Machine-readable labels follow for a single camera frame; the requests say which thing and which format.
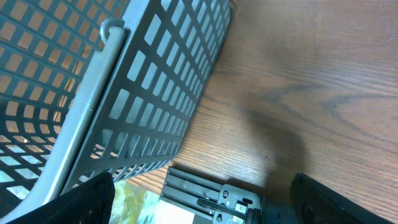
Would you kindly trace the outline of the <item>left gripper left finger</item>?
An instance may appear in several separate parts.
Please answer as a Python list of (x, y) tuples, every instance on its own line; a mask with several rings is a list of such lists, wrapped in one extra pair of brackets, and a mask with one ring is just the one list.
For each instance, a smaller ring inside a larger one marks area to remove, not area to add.
[(12, 224), (108, 224), (115, 197), (113, 177), (102, 172), (55, 200), (10, 221)]

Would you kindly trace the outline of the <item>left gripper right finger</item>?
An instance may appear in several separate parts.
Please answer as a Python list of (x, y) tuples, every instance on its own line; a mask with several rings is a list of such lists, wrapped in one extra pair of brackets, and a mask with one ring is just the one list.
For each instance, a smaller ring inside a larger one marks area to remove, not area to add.
[(289, 194), (299, 223), (392, 224), (304, 173), (295, 175)]

